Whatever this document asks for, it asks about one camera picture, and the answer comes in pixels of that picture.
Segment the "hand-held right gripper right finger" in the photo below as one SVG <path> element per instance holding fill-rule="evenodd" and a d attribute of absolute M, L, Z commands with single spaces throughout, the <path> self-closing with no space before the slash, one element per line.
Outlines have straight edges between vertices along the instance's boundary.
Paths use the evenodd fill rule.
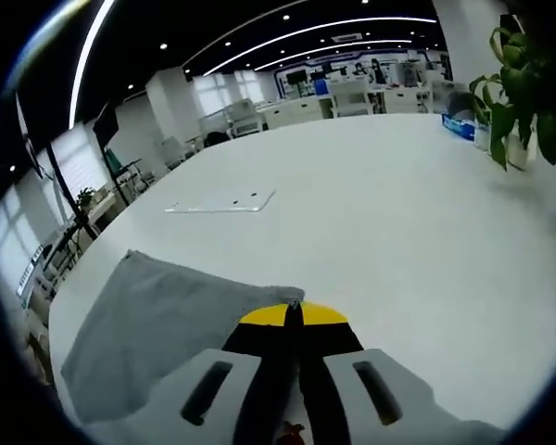
<path fill-rule="evenodd" d="M 347 318 L 314 303 L 296 309 L 299 387 L 317 444 L 440 444 L 445 415 L 433 390 Z"/>

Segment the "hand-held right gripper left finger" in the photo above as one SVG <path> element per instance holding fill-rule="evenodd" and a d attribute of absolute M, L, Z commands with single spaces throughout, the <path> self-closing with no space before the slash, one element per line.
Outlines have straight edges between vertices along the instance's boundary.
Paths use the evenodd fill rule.
<path fill-rule="evenodd" d="M 219 349 L 164 377 L 124 421 L 125 444 L 270 444 L 296 373 L 297 304 L 253 311 Z"/>

